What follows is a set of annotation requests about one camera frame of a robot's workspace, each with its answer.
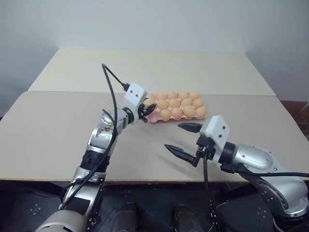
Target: egg tray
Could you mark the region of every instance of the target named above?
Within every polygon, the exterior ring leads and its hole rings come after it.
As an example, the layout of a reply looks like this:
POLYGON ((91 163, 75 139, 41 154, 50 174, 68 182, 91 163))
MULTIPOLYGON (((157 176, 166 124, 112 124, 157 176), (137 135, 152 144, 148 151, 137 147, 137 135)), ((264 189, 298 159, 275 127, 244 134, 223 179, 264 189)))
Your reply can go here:
MULTIPOLYGON (((149 94, 149 95, 155 96, 155 103, 158 103, 159 100, 157 99, 157 96, 158 96, 157 94, 149 94)), ((180 108, 181 110, 183 110, 183 107, 184 107, 184 106, 181 105, 181 101, 182 101, 183 99, 181 99, 181 98, 176 98, 176 100, 180 103, 180 106, 179 106, 178 108, 180 108)), ((169 99, 169 98, 166 98, 165 101, 169 104, 170 99, 169 99)), ((168 108, 167 108, 167 110, 169 110, 169 111, 171 111, 172 109, 173 109, 173 107, 171 107, 170 105, 169 105, 168 108)), ((173 115, 171 115, 171 117, 170 117, 168 120, 164 120, 164 119, 162 119, 162 118, 160 117, 160 115, 159 115, 160 111, 161 111, 161 109, 159 109, 158 107, 156 107, 156 109, 155 109, 151 114, 149 114, 149 115, 147 116, 148 121, 150 121, 150 122, 152 122, 152 123, 156 123, 157 121, 169 121, 169 120, 171 120, 171 119, 174 119, 174 120, 180 120, 180 119, 202 119, 202 118, 207 117, 207 109, 206 109, 206 114, 205 114, 203 117, 199 117, 199 116, 197 116, 196 114, 195 114, 193 117, 187 117, 186 115, 183 114, 180 118, 175 118, 173 115)))

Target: pink egg carton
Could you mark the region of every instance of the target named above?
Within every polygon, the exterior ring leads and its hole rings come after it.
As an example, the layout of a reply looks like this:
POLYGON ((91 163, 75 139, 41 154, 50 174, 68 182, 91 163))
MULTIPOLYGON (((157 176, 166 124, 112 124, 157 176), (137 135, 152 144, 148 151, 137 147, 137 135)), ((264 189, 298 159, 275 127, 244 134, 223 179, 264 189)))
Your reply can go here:
MULTIPOLYGON (((159 100, 158 100, 158 95, 161 95, 162 96, 162 93, 159 93, 159 94, 148 94, 147 95, 147 98, 149 97, 151 97, 151 95, 153 95, 154 97, 155 97, 155 103, 158 103, 159 102, 159 100)), ((171 99, 169 99, 168 98, 168 95, 166 94, 166 96, 167 96, 167 98, 165 99, 165 101, 169 104, 169 102, 170 102, 170 100, 171 99)), ((180 108, 181 110, 182 110, 182 112, 183 112, 183 108, 184 108, 184 106, 182 106, 181 105, 181 102, 182 102, 182 100, 183 99, 181 99, 181 98, 176 98, 176 100, 179 102, 179 107, 178 108, 180 108)), ((204 107, 204 103, 202 102, 202 106, 200 106, 200 107, 203 107, 204 109, 205 109, 205 111, 206 111, 206 114, 204 115, 204 116, 202 116, 202 117, 200 117, 200 116, 198 116, 197 114, 195 114, 193 117, 188 117, 188 116, 186 116, 184 113, 183 113, 183 115, 180 117, 180 118, 175 118, 173 115, 171 115, 170 116, 170 118, 168 118, 167 120, 164 120, 163 118, 161 118, 160 117, 160 111, 162 110, 162 109, 160 109, 160 108, 158 108, 158 106, 156 107, 156 109, 151 113, 151 114, 149 114, 148 116, 147 116, 147 118, 148 118, 148 120, 150 121, 150 122, 152 122, 152 123, 155 123, 155 122, 157 122, 157 121, 160 121, 160 120, 162 120, 162 121, 169 121, 170 119, 174 119, 174 120, 179 120, 179 119, 182 119, 182 118, 184 118, 184 119, 202 119, 202 118, 205 118, 205 117, 207 117, 207 110, 206 110, 206 108, 204 107)), ((167 110, 169 110, 170 112, 171 112, 171 110, 173 109, 174 107, 171 107, 170 105, 168 106, 168 108, 167 108, 167 110)))

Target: table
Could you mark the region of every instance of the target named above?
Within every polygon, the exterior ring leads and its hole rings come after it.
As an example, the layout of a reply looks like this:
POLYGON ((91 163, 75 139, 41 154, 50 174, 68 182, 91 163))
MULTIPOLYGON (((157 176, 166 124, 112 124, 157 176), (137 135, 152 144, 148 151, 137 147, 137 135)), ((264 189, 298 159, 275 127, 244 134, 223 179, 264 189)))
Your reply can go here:
MULTIPOLYGON (((197 91, 217 95, 275 93, 244 53, 59 49, 29 91, 106 92, 105 63, 123 82, 149 93, 197 91)), ((116 93, 122 87, 111 79, 116 93)))
MULTIPOLYGON (((209 115, 222 114, 229 124, 229 141, 267 147, 291 170, 308 171, 307 140, 245 54, 59 49, 0 122, 0 178, 71 180, 101 109, 112 109, 103 62, 149 93, 200 92, 209 115)), ((112 84, 120 104, 123 90, 112 84)), ((194 168, 163 147, 195 153, 197 135, 179 122, 125 129, 107 180, 201 181, 202 165, 194 168)), ((210 181, 243 180, 211 165, 209 172, 210 181)))
MULTIPOLYGON (((122 102, 124 94, 116 94, 122 102)), ((209 116, 221 114, 230 126, 229 141, 263 146, 293 171, 309 171, 309 144, 275 96, 202 95, 209 116)), ((28 91, 0 123, 2 179, 70 180, 81 162, 101 109, 112 109, 109 93, 28 91)), ((163 144, 194 154, 197 134, 180 121, 139 122, 119 136, 106 180, 202 181, 197 168, 174 157, 163 144)), ((209 164, 210 181, 243 181, 209 164)))

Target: egg carton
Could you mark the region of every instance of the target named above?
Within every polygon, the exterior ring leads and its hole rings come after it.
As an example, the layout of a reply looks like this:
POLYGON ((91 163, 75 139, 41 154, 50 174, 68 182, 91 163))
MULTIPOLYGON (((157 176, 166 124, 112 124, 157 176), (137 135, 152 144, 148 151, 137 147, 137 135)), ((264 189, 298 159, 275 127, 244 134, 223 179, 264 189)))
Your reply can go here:
POLYGON ((153 103, 156 109, 147 116, 152 123, 157 121, 169 121, 170 119, 202 119, 207 116, 207 110, 197 92, 170 92, 148 94, 144 101, 145 109, 153 103))

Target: brown egg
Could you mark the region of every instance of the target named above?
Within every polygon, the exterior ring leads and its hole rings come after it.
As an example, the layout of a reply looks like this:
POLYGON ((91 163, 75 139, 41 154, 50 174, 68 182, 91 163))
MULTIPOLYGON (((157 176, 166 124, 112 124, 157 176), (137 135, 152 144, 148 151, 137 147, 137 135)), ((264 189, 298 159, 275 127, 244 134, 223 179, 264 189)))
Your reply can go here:
POLYGON ((181 108, 174 108, 171 111, 172 116, 175 117, 175 119, 179 119, 183 116, 183 111, 181 110, 181 108))
POLYGON ((195 115, 195 108, 192 105, 186 105, 183 108, 183 114, 187 117, 193 117, 195 115))
POLYGON ((163 121, 169 120, 171 113, 169 110, 161 110, 159 113, 160 117, 162 118, 163 121))
POLYGON ((157 107, 161 110, 167 109, 169 104, 165 100, 158 100, 157 107))
POLYGON ((191 99, 191 98, 185 98, 185 99, 183 99, 181 105, 182 105, 182 106, 185 106, 185 105, 192 105, 192 99, 191 99))
POLYGON ((191 92, 191 93, 189 93, 189 98, 192 98, 193 100, 197 99, 197 98, 199 98, 199 93, 198 92, 191 92))
POLYGON ((198 117, 204 117, 207 114, 207 110, 204 106, 201 106, 196 109, 196 114, 198 117))
POLYGON ((189 94, 187 92, 182 92, 182 93, 178 94, 178 97, 180 99, 185 99, 185 98, 189 97, 189 94))
POLYGON ((155 100, 155 95, 147 94, 147 95, 146 95, 146 98, 149 98, 149 99, 151 99, 151 100, 155 100))
POLYGON ((195 108, 199 108, 200 106, 203 105, 203 102, 202 102, 202 100, 201 100, 200 98, 194 99, 194 100, 192 101, 192 105, 193 105, 195 108))
POLYGON ((169 99, 176 99, 177 97, 178 97, 178 93, 176 93, 176 92, 169 92, 168 93, 169 99))
POLYGON ((177 99, 171 99, 169 100, 169 106, 175 108, 175 107, 179 107, 180 104, 177 99))
POLYGON ((163 92, 159 92, 157 95, 156 95, 156 98, 158 100, 165 100, 166 99, 166 94, 163 93, 163 92))
POLYGON ((150 99, 150 98, 147 98, 147 99, 145 99, 145 101, 144 101, 144 109, 147 109, 151 104, 154 104, 154 100, 152 100, 152 99, 150 99))

